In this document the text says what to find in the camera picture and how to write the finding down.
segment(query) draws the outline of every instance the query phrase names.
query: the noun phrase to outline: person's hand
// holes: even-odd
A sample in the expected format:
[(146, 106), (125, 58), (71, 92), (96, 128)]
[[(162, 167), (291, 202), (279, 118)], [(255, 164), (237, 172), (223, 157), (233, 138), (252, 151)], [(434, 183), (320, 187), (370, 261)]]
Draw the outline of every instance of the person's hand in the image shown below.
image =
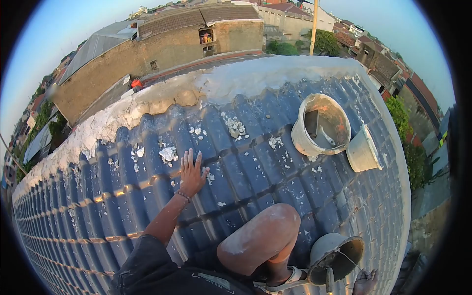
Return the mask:
[(373, 289), (379, 279), (378, 270), (368, 272), (365, 269), (359, 271), (354, 283), (353, 295), (367, 295)]
[(210, 171), (207, 167), (203, 174), (200, 175), (200, 164), (202, 162), (202, 152), (198, 152), (197, 160), (194, 166), (194, 151), (189, 149), (185, 151), (184, 156), (180, 159), (180, 188), (179, 191), (186, 194), (189, 198), (200, 191), (205, 184), (206, 177)]

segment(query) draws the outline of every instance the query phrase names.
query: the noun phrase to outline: bracelet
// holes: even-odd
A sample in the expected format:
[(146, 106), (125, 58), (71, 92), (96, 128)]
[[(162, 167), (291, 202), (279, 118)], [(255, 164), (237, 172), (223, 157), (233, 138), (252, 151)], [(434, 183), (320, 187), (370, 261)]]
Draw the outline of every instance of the bracelet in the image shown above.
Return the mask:
[(187, 199), (187, 201), (190, 203), (190, 198), (188, 197), (188, 195), (186, 195), (186, 194), (184, 194), (183, 192), (180, 192), (180, 191), (176, 191), (175, 193), (179, 194), (181, 196), (184, 196)]

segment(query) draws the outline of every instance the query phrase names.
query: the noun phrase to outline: knee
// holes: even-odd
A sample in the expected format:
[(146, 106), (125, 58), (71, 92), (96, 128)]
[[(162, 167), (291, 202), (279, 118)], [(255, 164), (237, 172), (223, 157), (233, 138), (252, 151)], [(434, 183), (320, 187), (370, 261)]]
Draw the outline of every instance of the knee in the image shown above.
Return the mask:
[(276, 216), (277, 218), (282, 220), (285, 224), (292, 225), (298, 231), (300, 227), (301, 219), (300, 219), (300, 215), (298, 214), (298, 212), (295, 210), (294, 207), (285, 203), (277, 203), (270, 206), (267, 209), (268, 210), (270, 209), (271, 216)]

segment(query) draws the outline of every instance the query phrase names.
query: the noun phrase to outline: cement bucket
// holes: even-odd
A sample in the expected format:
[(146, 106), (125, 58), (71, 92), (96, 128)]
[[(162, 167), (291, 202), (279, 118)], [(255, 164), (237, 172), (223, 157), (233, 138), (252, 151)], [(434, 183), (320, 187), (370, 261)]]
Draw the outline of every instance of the cement bucket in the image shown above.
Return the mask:
[(371, 133), (364, 124), (359, 133), (351, 140), (346, 150), (347, 159), (355, 172), (378, 168), (382, 170), (379, 154)]
[(303, 100), (292, 128), (292, 142), (300, 153), (335, 155), (346, 149), (350, 139), (351, 125), (334, 99), (317, 93)]
[[(334, 282), (343, 279), (361, 261), (364, 255), (364, 247), (364, 241), (360, 236), (345, 237), (338, 233), (325, 234), (312, 247), (308, 281), (318, 286), (325, 285), (327, 268), (333, 269)], [(339, 251), (349, 257), (356, 265)]]

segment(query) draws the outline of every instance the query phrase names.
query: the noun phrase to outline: white sandal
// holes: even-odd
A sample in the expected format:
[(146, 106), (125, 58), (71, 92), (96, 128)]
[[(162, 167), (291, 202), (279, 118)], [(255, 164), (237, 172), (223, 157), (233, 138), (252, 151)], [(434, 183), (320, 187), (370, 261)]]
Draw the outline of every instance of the white sandal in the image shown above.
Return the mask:
[(301, 286), (309, 284), (308, 277), (304, 280), (299, 280), (302, 277), (303, 271), (308, 275), (308, 269), (298, 269), (295, 266), (287, 266), (287, 269), (292, 270), (292, 275), (288, 278), (288, 280), (280, 286), (270, 287), (268, 285), (265, 286), (265, 292), (268, 294), (279, 294), (279, 291), (283, 291), (286, 289), (290, 289), (293, 287)]

